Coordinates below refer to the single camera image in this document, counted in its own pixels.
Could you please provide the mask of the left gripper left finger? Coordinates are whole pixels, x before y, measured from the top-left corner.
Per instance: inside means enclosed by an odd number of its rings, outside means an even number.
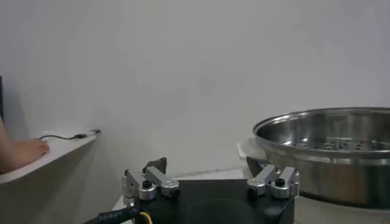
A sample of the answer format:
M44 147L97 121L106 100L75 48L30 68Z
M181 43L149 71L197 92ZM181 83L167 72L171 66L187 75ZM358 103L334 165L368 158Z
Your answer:
M180 184L166 176L168 160L162 157L149 161L141 172L126 169L122 176L122 197L125 206L133 206L135 200L151 201L160 192L162 197L177 199Z

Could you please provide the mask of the person bare hand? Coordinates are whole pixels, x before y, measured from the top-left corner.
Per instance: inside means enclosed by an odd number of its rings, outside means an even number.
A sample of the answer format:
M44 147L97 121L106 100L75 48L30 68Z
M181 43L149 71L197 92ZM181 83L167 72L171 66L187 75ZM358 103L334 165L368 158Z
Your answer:
M31 164L49 151L48 144L39 139L14 142L12 146L12 170Z

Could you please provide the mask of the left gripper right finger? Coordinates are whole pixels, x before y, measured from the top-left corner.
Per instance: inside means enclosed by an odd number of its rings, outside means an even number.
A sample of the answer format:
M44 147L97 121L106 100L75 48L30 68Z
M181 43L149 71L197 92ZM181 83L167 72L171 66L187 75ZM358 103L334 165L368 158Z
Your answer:
M295 167L280 170L262 159L247 157L252 178L247 180L247 195L256 200L269 193L276 199L297 198L300 195L300 173Z

